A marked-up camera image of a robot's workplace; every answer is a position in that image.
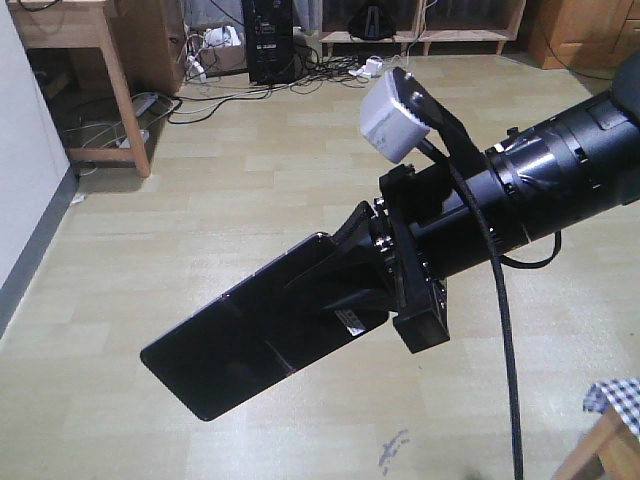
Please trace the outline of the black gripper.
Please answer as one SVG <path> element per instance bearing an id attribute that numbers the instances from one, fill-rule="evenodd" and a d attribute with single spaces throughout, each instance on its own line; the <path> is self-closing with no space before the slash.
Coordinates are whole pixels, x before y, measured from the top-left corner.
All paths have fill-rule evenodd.
<path id="1" fill-rule="evenodd" d="M 393 242 L 393 326 L 418 353 L 450 340 L 446 279 L 490 258 L 488 225 L 478 222 L 446 166 L 417 172 L 400 165 L 379 186 Z M 285 293 L 312 311 L 394 311 L 390 274 L 372 249 L 373 216 L 359 202 L 332 235 L 337 248 L 289 281 Z"/>

